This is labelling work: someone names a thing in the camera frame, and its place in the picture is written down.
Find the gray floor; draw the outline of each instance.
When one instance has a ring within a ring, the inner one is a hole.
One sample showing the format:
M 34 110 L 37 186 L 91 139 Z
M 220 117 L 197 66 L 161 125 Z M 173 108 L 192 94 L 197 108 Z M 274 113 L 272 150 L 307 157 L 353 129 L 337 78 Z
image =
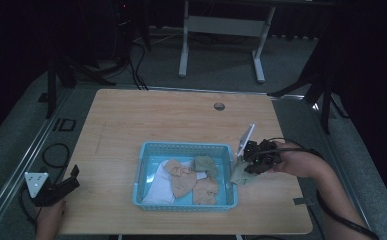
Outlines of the gray floor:
M 150 89 L 183 89 L 228 92 L 252 92 L 265 94 L 279 90 L 295 82 L 306 63 L 316 41 L 272 38 L 263 51 L 262 61 L 266 75 L 264 84 L 255 81 L 251 50 L 256 39 L 238 44 L 203 44 L 206 37 L 193 36 L 186 78 L 178 77 L 181 38 L 174 37 L 152 45 L 139 68 Z M 141 56 L 140 48 L 133 49 L 133 62 Z M 116 88 L 133 89 L 128 70 L 106 76 L 116 82 Z M 17 198 L 6 191 L 7 182 L 18 167 L 37 170 L 42 165 L 41 153 L 49 145 L 62 142 L 73 149 L 88 114 L 95 92 L 103 86 L 80 80 L 75 89 L 59 88 L 61 108 L 49 120 L 44 116 L 47 107 L 38 103 L 38 97 L 46 91 L 45 75 L 33 82 L 0 127 L 0 239 L 33 239 L 32 226 L 25 221 Z M 301 96 L 308 86 L 292 92 L 293 96 L 274 100 L 283 135 L 308 148 L 318 149 L 337 170 L 347 186 L 347 191 L 357 207 L 362 209 L 369 226 L 381 239 L 387 239 L 387 191 L 372 164 L 353 124 L 332 111 L 331 134 L 326 135 L 318 123 L 319 112 L 295 96 Z M 72 132 L 53 131 L 57 119 L 76 120 Z M 57 164 L 63 159 L 60 152 L 51 153 Z M 299 179 L 305 197 L 314 200 L 315 185 L 309 179 Z M 311 206 L 321 223 L 316 205 Z M 278 236 L 283 239 L 321 239 L 314 222 L 314 229 L 305 236 Z M 59 239 L 108 239 L 108 236 L 60 236 Z M 202 236 L 202 239 L 229 239 L 228 236 Z

